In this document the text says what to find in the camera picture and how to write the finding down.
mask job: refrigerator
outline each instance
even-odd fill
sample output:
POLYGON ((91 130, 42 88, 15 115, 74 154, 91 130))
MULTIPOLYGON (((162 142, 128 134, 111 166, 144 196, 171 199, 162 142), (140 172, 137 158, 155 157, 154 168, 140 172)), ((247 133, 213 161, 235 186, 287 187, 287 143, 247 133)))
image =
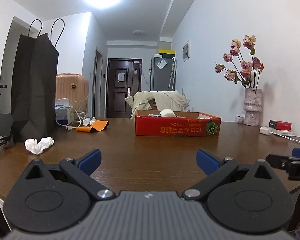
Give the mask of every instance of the refrigerator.
POLYGON ((150 69, 150 91, 174 91, 173 76, 169 88, 173 60, 169 58, 152 57, 150 69))

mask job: white logo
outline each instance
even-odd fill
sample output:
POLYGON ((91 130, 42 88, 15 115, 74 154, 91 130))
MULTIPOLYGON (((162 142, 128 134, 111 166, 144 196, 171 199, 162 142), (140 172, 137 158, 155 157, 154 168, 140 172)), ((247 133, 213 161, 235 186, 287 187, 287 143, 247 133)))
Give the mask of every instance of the white logo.
POLYGON ((153 195, 151 193, 148 193, 148 194, 145 194, 145 197, 146 198, 151 198, 151 197, 153 197, 153 195))

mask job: triangular hole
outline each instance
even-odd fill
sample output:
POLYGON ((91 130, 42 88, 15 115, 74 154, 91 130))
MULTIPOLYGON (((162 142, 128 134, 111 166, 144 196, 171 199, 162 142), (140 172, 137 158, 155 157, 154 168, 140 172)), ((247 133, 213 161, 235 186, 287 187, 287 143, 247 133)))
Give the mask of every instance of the triangular hole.
POLYGON ((39 168, 39 166, 33 166, 26 179, 38 179, 43 178, 43 174, 39 168))
POLYGON ((259 166, 257 169, 256 174, 254 174, 255 178, 261 178, 261 179, 272 179, 269 172, 267 171, 265 166, 259 166))

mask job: flower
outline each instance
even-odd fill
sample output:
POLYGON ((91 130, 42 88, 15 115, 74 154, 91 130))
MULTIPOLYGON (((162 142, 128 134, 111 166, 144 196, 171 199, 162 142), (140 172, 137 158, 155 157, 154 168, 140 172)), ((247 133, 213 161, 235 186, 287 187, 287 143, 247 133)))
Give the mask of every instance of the flower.
POLYGON ((234 81, 235 73, 233 73, 231 70, 228 70, 228 72, 225 74, 225 78, 229 81, 234 81))
POLYGON ((252 70, 252 63, 251 62, 247 62, 247 61, 242 61, 241 62, 241 68, 244 71, 251 72, 251 70, 252 70))
POLYGON ((248 49, 254 49, 254 42, 256 41, 256 38, 254 35, 252 37, 249 37, 248 35, 245 35, 243 39, 243 46, 245 46, 248 49))
POLYGON ((230 50, 230 54, 233 55, 233 56, 239 57, 240 56, 240 51, 237 47, 233 47, 230 50))
POLYGON ((223 55, 223 59, 225 60, 225 62, 232 62, 232 55, 231 54, 224 54, 223 55))
POLYGON ((231 48, 240 48, 241 47, 241 41, 237 40, 237 39, 233 39, 231 41, 231 48))
POLYGON ((223 67, 221 67, 220 65, 216 66, 214 68, 214 71, 217 72, 217 73, 220 73, 221 71, 223 71, 223 67))
POLYGON ((243 78, 245 78, 246 80, 249 80, 251 78, 251 72, 247 71, 247 70, 242 70, 240 71, 240 74, 242 75, 243 78))
POLYGON ((261 67, 260 59, 258 59, 257 57, 254 57, 252 62, 253 62, 254 69, 260 69, 260 67, 261 67))

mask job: orange cloth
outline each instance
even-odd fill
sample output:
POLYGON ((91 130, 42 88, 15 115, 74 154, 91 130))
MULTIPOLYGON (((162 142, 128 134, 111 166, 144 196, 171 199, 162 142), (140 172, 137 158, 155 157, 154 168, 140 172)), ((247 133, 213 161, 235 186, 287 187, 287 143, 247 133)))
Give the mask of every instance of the orange cloth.
POLYGON ((96 120, 91 126, 89 127, 77 127, 78 132, 91 132, 91 131, 102 131, 107 128, 109 125, 109 121, 100 121, 96 120))

